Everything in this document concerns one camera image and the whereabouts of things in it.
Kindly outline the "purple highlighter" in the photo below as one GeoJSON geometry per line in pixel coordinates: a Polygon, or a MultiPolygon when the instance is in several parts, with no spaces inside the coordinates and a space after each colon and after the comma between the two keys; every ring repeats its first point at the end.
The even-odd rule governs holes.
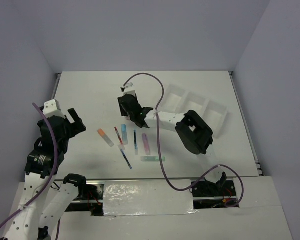
{"type": "Polygon", "coordinates": [[[143,133],[141,135],[142,137],[142,141],[143,141],[143,146],[144,146],[144,151],[145,151],[145,154],[147,156],[150,156],[151,155],[151,150],[150,150],[150,145],[149,145],[149,141],[148,141],[148,137],[145,133],[143,133]]]}

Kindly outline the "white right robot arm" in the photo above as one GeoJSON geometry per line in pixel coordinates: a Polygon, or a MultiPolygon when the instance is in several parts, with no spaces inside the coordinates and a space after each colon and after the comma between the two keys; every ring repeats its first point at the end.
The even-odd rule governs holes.
{"type": "Polygon", "coordinates": [[[160,130],[176,133],[186,150],[196,155],[207,172],[203,179],[208,182],[208,192],[218,196],[224,191],[227,175],[218,165],[213,147],[213,130],[194,110],[187,113],[169,113],[142,107],[137,97],[132,94],[119,97],[118,104],[121,115],[128,117],[137,127],[156,129],[159,151],[160,130]]]}

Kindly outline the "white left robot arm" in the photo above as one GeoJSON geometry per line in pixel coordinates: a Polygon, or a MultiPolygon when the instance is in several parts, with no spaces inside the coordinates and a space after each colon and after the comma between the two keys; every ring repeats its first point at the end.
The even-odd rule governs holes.
{"type": "Polygon", "coordinates": [[[86,178],[70,173],[56,189],[52,201],[46,202],[68,151],[69,140],[85,132],[86,127],[74,108],[68,110],[74,122],[59,110],[51,116],[44,112],[44,107],[38,111],[42,116],[37,123],[40,137],[27,157],[21,199],[17,211],[9,217],[12,224],[3,237],[5,240],[50,239],[70,203],[85,198],[88,193],[86,178]]]}

